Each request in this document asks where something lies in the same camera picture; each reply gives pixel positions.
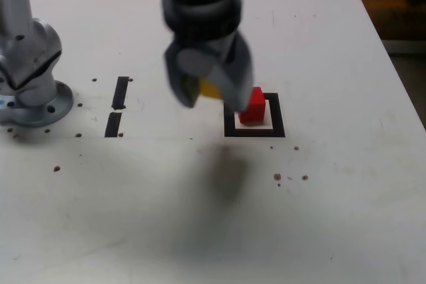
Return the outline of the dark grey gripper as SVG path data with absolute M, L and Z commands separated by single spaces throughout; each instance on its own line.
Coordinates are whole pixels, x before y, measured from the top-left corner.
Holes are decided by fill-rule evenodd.
M 193 108 L 205 80 L 233 111 L 248 106 L 253 85 L 252 60 L 239 32 L 218 39 L 175 35 L 164 52 L 169 85 L 176 99 Z

